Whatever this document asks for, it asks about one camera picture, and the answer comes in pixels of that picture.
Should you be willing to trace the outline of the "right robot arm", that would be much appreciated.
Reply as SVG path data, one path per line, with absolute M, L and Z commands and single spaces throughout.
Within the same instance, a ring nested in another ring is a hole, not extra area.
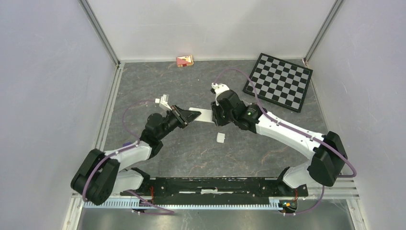
M 257 103 L 246 105 L 223 84 L 211 92 L 215 95 L 211 109 L 217 126 L 232 123 L 241 130 L 275 139 L 308 159 L 298 166 L 287 167 L 279 175 L 276 188 L 281 195 L 288 196 L 311 182 L 328 187 L 334 185 L 348 158 L 338 134 L 312 132 L 277 118 Z

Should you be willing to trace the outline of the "white remote red buttons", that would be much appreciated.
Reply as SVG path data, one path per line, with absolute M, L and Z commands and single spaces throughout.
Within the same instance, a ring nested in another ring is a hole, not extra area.
M 201 114 L 195 119 L 195 121 L 199 122 L 206 122 L 206 123 L 213 123 L 213 112 L 209 109 L 201 109 L 201 108 L 194 108 L 190 107 L 190 111 L 200 112 Z

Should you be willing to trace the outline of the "small white battery cover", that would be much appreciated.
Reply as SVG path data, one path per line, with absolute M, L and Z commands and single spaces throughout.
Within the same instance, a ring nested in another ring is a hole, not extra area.
M 218 143 L 224 143 L 225 141 L 225 134 L 224 133 L 217 133 L 216 141 Z

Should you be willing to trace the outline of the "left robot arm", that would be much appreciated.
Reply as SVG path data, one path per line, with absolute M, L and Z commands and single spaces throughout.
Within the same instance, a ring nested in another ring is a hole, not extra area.
M 163 116 L 148 116 L 139 140 L 133 144 L 106 152 L 92 149 L 73 176 L 70 187 L 81 194 L 85 202 L 101 205 L 112 194 L 134 190 L 145 195 L 150 181 L 136 170 L 126 168 L 155 157 L 163 147 L 162 140 L 176 128 L 185 128 L 195 121 L 200 111 L 184 110 L 171 106 Z

